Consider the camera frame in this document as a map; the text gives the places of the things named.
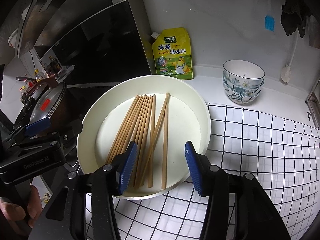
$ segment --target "blue brush bristle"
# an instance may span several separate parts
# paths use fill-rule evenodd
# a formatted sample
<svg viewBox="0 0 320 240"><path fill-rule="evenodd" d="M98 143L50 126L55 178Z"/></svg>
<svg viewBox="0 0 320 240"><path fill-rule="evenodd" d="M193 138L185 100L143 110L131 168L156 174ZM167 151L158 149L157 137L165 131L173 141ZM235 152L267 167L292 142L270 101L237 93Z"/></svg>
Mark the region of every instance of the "blue brush bristle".
<svg viewBox="0 0 320 240"><path fill-rule="evenodd" d="M202 175L199 171L198 165L195 159L195 150L191 142L187 142L185 145L185 156L188 164L188 168L191 174L193 187L201 195L202 193Z"/></svg>
<svg viewBox="0 0 320 240"><path fill-rule="evenodd" d="M129 185L129 180L131 177L131 173L133 170L133 166L135 164L135 160L137 157L137 144L133 143L131 149L127 149L130 151L127 160L125 161L125 164L123 166L122 171L120 172L119 176L119 187L118 191L119 194L122 195L123 192L127 189Z"/></svg>
<svg viewBox="0 0 320 240"><path fill-rule="evenodd" d="M267 30L272 32L275 30L275 19L272 16L266 15L264 19L264 24Z"/></svg>

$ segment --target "black cord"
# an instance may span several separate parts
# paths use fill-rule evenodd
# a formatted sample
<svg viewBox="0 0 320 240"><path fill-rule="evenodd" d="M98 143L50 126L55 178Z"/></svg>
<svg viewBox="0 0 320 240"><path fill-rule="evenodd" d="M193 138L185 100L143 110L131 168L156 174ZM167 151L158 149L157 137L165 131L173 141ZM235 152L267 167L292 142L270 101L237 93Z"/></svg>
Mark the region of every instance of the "black cord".
<svg viewBox="0 0 320 240"><path fill-rule="evenodd" d="M30 54L31 54L31 57L32 57L32 62L33 62L33 66L35 67L35 70L36 70L36 66L35 66L35 62L33 61L33 56L32 56L32 53L31 53L31 51L29 51L30 52Z"/></svg>

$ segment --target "cartoon chicken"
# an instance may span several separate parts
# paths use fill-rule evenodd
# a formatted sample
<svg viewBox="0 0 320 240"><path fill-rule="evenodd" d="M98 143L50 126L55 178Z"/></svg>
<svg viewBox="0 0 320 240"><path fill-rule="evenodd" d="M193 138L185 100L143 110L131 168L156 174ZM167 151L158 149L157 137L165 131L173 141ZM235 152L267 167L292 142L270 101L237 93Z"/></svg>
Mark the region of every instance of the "cartoon chicken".
<svg viewBox="0 0 320 240"><path fill-rule="evenodd" d="M176 68L176 73L179 75L182 75L184 73L187 73L190 71L190 69L188 68L187 64L184 62L184 58L183 56L179 57L179 61L178 62L173 62L172 63L175 68Z"/></svg>

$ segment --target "brand logo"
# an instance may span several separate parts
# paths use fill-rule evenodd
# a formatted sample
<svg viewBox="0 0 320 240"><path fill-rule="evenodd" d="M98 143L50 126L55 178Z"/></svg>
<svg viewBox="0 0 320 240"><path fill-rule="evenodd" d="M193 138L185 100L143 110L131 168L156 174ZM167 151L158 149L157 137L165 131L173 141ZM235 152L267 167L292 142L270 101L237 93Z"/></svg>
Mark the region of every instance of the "brand logo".
<svg viewBox="0 0 320 240"><path fill-rule="evenodd" d="M40 163L46 162L48 160L49 160L49 157L46 156L46 157L44 157L44 158L42 158L40 160L37 160L37 161L34 161L34 162L28 164L28 165L23 165L23 168L29 169L29 168L32 168L33 166L39 165Z"/></svg>
<svg viewBox="0 0 320 240"><path fill-rule="evenodd" d="M175 43L176 41L176 36L172 37L164 37L164 43Z"/></svg>

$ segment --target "bowl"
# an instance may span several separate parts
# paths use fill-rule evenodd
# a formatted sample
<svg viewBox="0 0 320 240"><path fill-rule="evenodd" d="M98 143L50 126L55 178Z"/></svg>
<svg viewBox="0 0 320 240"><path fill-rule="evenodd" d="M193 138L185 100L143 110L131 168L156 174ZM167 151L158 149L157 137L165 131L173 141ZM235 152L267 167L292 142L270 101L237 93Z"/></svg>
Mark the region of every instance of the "bowl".
<svg viewBox="0 0 320 240"><path fill-rule="evenodd" d="M223 80L223 88L224 88L225 93L227 94L227 96L230 98L230 100L235 102L236 104L239 104L239 105L252 102L259 95L259 94L255 95L255 96L241 95L241 94L237 93L236 91L232 90L230 87L228 87L228 85L225 83L224 80Z"/></svg>
<svg viewBox="0 0 320 240"><path fill-rule="evenodd" d="M95 172L105 164L119 127L137 94L156 95L156 122L165 93L170 93L168 126L167 188L161 188L164 127L159 132L154 151L153 187L147 179L139 189L129 187L121 198L147 199L177 187L189 176L185 143L190 140L197 153L207 151L211 120L208 106L190 85L177 78L151 75L127 80L103 94L89 109L77 139L77 155L84 174ZM150 125L146 149L149 147Z"/></svg>
<svg viewBox="0 0 320 240"><path fill-rule="evenodd" d="M258 65L245 60L229 60L223 64L223 76L242 88L255 89L263 85L265 73Z"/></svg>
<svg viewBox="0 0 320 240"><path fill-rule="evenodd" d="M260 87L257 88L244 88L244 87L240 87L237 86L233 83L231 83L228 79L226 79L224 76L222 77L223 81L225 82L225 84L233 91L235 91L236 93L239 93L240 95L243 96L256 96L260 93L261 91L261 87L264 84L264 80L262 81L262 84Z"/></svg>

